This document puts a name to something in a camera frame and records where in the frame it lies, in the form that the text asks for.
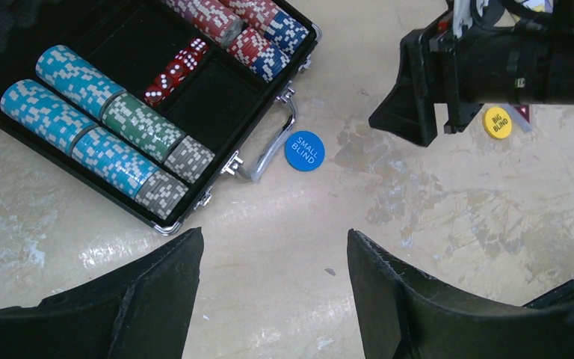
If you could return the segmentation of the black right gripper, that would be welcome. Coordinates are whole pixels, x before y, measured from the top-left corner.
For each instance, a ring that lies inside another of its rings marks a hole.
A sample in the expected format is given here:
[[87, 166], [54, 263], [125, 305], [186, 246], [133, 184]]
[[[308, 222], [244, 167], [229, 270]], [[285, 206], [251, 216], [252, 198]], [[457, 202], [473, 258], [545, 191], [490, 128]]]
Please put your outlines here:
[[395, 85], [368, 124], [427, 147], [437, 136], [435, 102], [447, 105], [447, 134], [463, 132], [486, 103], [541, 102], [549, 77], [550, 44], [543, 39], [549, 19], [548, 1], [450, 1], [429, 50], [428, 28], [401, 39]]

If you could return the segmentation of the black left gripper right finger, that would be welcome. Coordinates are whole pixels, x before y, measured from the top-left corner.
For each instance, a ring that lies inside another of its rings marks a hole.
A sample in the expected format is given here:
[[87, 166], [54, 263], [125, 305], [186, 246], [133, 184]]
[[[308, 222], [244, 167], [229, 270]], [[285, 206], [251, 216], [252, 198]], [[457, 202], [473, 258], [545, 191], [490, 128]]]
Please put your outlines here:
[[348, 232], [367, 358], [574, 358], [574, 301], [531, 309], [482, 298]]

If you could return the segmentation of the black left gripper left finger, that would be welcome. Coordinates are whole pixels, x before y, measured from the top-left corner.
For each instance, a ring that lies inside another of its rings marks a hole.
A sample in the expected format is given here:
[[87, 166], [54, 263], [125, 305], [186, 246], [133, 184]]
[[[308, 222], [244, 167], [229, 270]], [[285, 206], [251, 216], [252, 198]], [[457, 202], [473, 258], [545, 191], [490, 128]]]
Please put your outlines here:
[[0, 309], [0, 358], [180, 358], [203, 250], [190, 229], [35, 307]]

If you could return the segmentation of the blue small blind button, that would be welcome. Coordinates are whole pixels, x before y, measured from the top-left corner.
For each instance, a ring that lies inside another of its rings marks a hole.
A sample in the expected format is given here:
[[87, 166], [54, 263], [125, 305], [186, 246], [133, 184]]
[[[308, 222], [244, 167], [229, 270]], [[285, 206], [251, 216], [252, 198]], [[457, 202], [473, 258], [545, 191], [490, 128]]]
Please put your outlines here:
[[323, 164], [325, 147], [321, 138], [315, 133], [298, 131], [287, 139], [284, 153], [292, 168], [301, 172], [310, 172]]

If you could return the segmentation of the green 20 chip stack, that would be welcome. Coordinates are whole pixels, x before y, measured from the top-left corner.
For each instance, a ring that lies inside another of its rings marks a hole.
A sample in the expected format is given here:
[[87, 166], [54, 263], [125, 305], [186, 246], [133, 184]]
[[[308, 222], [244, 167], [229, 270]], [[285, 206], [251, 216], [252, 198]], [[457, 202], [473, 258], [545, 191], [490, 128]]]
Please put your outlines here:
[[102, 122], [158, 162], [164, 162], [187, 134], [130, 93], [116, 96]]

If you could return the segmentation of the light blue 10 chip stack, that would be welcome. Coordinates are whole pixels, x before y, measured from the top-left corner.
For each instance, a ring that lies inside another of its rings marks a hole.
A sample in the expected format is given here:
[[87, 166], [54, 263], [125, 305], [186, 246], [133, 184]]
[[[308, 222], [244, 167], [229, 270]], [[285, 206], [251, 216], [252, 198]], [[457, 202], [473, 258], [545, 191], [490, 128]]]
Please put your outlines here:
[[35, 64], [37, 77], [99, 119], [126, 90], [65, 45], [47, 49]]

